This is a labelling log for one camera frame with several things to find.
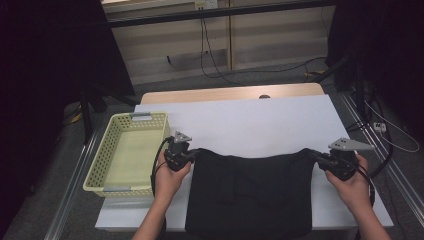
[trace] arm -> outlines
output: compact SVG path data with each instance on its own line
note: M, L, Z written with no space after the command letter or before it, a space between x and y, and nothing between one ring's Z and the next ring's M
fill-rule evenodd
M367 160L360 155L356 155L356 157L359 164L368 169ZM362 239L390 239L371 207L369 186L364 177L356 173L351 179L343 182L329 171L326 171L325 174L328 181L337 189L340 199L353 214Z
M159 170L156 174L155 199L143 222L133 236L133 240L154 240L160 233L165 220L165 213L172 198L181 186L183 178L190 172L191 163L178 172L174 172L165 164L163 152L159 154Z

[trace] white table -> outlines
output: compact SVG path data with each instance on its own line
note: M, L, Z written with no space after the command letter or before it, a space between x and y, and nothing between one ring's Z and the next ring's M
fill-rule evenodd
M171 132L193 138L190 148L207 148L222 155L265 157L294 153L302 148L328 152L328 144L348 137L326 95L188 103L142 104L136 111L167 111ZM169 231L184 231L191 173L176 194L166 218ZM313 230L357 226L334 187L316 165L312 174ZM151 199L107 198L96 228L135 231ZM374 210L385 227L393 226L380 196Z

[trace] plastic basket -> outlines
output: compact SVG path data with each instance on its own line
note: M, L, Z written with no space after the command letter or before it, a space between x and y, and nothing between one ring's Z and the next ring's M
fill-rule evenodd
M113 115L84 181L84 190L100 197L152 196L154 158L168 136L166 112Z

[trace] metal bracket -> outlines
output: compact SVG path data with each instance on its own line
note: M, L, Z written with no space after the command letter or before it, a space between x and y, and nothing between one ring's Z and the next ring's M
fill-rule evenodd
M348 138L340 138L337 141L328 145L329 148L340 150L340 151L363 151L363 150L373 150L375 146L369 145L366 143L357 142Z
M191 141L191 137L185 135L184 133L180 131L175 131L174 143L188 142L188 141Z

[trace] human hand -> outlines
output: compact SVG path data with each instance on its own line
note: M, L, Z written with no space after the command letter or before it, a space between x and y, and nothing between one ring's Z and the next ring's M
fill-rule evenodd
M155 179L155 200L171 203L172 198L181 186L184 177L190 172L191 162L188 162L184 168L178 172L169 169L164 152L158 156L158 164Z
M359 161L359 165L365 170L368 170L367 160L359 154L356 155L356 158ZM355 213L359 209L364 209L364 207L367 206L371 207L369 184L359 172L356 172L355 175L347 181L341 181L330 171L326 171L325 175L328 181L337 189L340 199L352 213Z

